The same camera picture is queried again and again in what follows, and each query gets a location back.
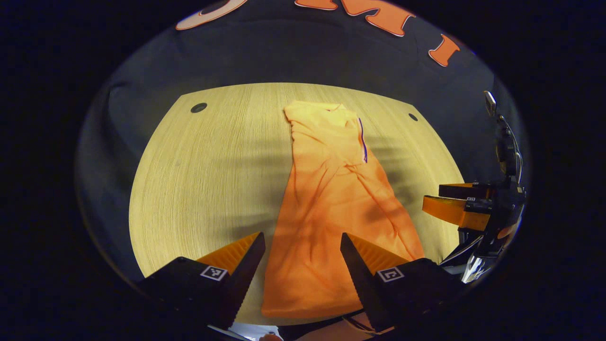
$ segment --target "orange shirt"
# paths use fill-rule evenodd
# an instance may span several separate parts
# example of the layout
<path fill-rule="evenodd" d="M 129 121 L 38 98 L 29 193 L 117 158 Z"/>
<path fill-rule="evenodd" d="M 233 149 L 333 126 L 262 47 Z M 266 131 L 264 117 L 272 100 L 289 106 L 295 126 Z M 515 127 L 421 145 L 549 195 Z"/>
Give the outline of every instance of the orange shirt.
<path fill-rule="evenodd" d="M 261 312 L 310 319 L 362 308 L 341 255 L 350 232 L 407 260 L 424 256 L 406 209 L 342 104 L 294 102 L 293 167 L 265 271 Z"/>

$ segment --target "orange lettering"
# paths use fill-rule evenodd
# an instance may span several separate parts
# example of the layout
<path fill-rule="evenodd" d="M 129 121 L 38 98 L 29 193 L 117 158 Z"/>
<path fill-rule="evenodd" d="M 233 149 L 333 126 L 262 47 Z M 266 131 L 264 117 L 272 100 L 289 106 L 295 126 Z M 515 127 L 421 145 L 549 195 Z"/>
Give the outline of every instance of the orange lettering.
<path fill-rule="evenodd" d="M 333 0 L 296 0 L 295 5 L 328 11 L 336 10 L 339 7 Z"/>
<path fill-rule="evenodd" d="M 205 24 L 206 22 L 215 20 L 216 18 L 220 18 L 228 14 L 229 12 L 242 6 L 246 1 L 247 0 L 229 0 L 221 8 L 217 8 L 216 10 L 210 13 L 203 13 L 203 11 L 194 13 L 188 16 L 187 18 L 179 21 L 175 28 L 177 30 L 187 30 L 196 26 L 200 26 L 202 24 Z"/>
<path fill-rule="evenodd" d="M 347 14 L 352 16 L 378 10 L 374 15 L 367 15 L 366 21 L 396 36 L 404 36 L 402 28 L 406 20 L 415 17 L 398 6 L 380 0 L 341 0 L 341 3 Z"/>
<path fill-rule="evenodd" d="M 442 36 L 442 42 L 435 50 L 429 50 L 429 56 L 441 66 L 447 67 L 448 60 L 455 51 L 461 51 L 454 41 L 445 35 Z"/>

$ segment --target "dark backdrop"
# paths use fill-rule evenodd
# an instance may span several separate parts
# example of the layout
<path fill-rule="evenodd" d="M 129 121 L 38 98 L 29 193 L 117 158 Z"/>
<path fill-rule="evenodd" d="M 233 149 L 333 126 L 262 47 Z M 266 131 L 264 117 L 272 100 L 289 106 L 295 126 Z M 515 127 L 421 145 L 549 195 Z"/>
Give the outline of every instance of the dark backdrop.
<path fill-rule="evenodd" d="M 405 32 L 397 37 L 342 8 L 263 0 L 194 29 L 171 25 L 150 37 L 101 86 L 76 151 L 76 190 L 100 247 L 126 277 L 143 278 L 128 207 L 147 142 L 179 96 L 234 84 L 326 84 L 412 104 L 437 131 L 466 182 L 503 176 L 494 152 L 496 123 L 484 104 L 483 91 L 492 91 L 526 160 L 528 190 L 527 133 L 505 86 L 465 46 L 448 67 L 433 61 L 428 51 L 439 45 L 443 31 L 422 18 L 407 21 Z"/>
<path fill-rule="evenodd" d="M 133 295 L 90 241 L 76 205 L 74 155 L 100 85 L 144 42 L 203 5 L 3 5 L 8 336 L 158 339 L 172 333 L 172 322 Z M 419 333 L 428 339 L 598 337 L 593 326 L 603 317 L 597 309 L 603 286 L 592 280 L 599 266 L 590 261 L 600 259 L 603 226 L 603 181 L 592 173 L 603 154 L 594 150 L 604 88 L 597 63 L 601 3 L 424 0 L 406 6 L 463 40 L 501 76 L 527 123 L 534 160 L 527 215 L 499 271 L 459 310 Z"/>

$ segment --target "wooden table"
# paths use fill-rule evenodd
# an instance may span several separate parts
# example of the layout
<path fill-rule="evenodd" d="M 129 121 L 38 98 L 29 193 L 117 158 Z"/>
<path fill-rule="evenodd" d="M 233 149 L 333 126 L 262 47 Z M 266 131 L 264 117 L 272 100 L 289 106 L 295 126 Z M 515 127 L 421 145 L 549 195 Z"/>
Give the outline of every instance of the wooden table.
<path fill-rule="evenodd" d="M 261 315 L 265 266 L 292 166 L 291 102 L 343 103 L 364 122 L 367 146 L 415 223 L 426 257 L 440 262 L 457 227 L 421 211 L 423 195 L 461 183 L 448 149 L 411 105 L 372 93 L 299 83 L 260 83 L 181 96 L 152 135 L 130 197 L 130 237 L 145 276 L 177 256 L 197 259 L 256 231 L 267 251 L 236 317 L 258 325 L 314 320 Z M 199 103 L 208 106 L 192 113 Z"/>

